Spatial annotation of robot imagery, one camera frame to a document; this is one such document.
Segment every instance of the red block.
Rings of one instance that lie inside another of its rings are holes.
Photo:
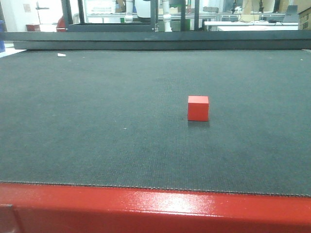
[[[208,121],[208,96],[188,97],[188,120]]]

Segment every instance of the blue object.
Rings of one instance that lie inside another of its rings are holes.
[[[0,20],[0,33],[3,32],[2,29],[2,24],[4,23],[3,20]],[[4,46],[4,41],[0,41],[0,52],[4,52],[5,51],[5,46]]]

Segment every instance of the floor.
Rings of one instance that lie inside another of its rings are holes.
[[[0,52],[0,58],[1,57],[6,57],[6,56],[9,56],[9,55],[18,53],[18,52],[25,51],[25,50],[16,50],[14,48],[14,44],[13,43],[4,43],[4,46],[5,46],[5,51],[4,52]]]

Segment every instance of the gray mat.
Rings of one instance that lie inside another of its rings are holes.
[[[310,53],[65,53],[0,59],[0,181],[311,195]]]

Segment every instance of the red metal frame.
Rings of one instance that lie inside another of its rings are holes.
[[[311,198],[0,183],[0,228],[0,233],[310,233]]]

